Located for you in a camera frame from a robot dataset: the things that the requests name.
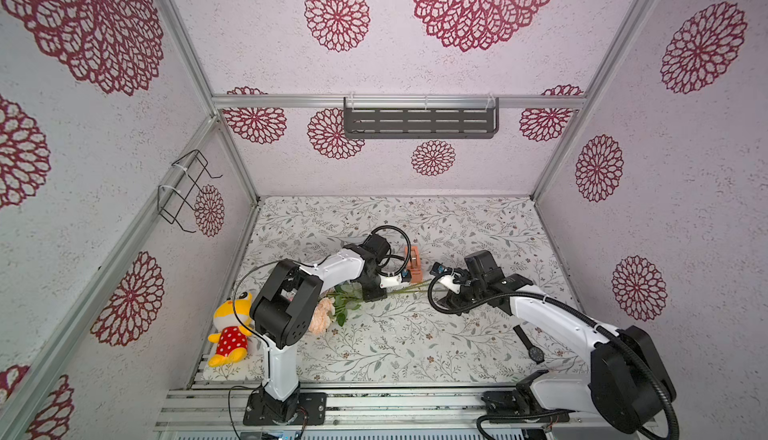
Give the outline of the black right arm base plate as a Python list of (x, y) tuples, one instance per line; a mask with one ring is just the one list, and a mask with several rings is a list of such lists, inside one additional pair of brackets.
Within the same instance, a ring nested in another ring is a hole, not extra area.
[(481, 400), (486, 409), (484, 417), (495, 423), (552, 422), (562, 418), (568, 420), (571, 414), (570, 410), (565, 409), (545, 409), (531, 396), (517, 390), (486, 391), (482, 393)]

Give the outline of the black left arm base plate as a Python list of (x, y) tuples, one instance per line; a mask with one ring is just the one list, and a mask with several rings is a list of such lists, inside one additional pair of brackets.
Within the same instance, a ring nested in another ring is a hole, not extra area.
[(317, 426), (325, 422), (328, 396), (297, 390), (286, 400), (276, 400), (262, 388), (248, 397), (243, 417), (245, 426)]

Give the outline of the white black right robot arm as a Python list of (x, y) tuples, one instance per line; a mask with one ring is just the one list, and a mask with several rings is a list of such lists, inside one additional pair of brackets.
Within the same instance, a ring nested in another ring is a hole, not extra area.
[(547, 295), (532, 280), (505, 275), (487, 250), (466, 257), (462, 268), (434, 264), (430, 273), (430, 284), (447, 290), (441, 299), (428, 299), (437, 312), (460, 316), (491, 306), (540, 328), (588, 367), (584, 375), (539, 369), (508, 390), (484, 393), (486, 412), (476, 421), (484, 438), (490, 436), (487, 423), (553, 423), (579, 413), (596, 414), (622, 434), (647, 439), (656, 436), (647, 423), (662, 414), (666, 438), (679, 438), (676, 390), (644, 330), (599, 322)]

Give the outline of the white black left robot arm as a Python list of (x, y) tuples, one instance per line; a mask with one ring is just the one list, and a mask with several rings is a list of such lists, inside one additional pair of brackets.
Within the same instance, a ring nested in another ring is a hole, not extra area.
[(391, 252), (384, 237), (371, 233), (317, 265), (290, 259), (276, 264), (250, 310), (254, 330), (267, 342), (262, 386), (268, 398), (285, 402), (298, 390), (296, 344), (309, 330), (323, 294), (353, 282), (361, 287), (364, 302), (387, 296), (381, 269)]

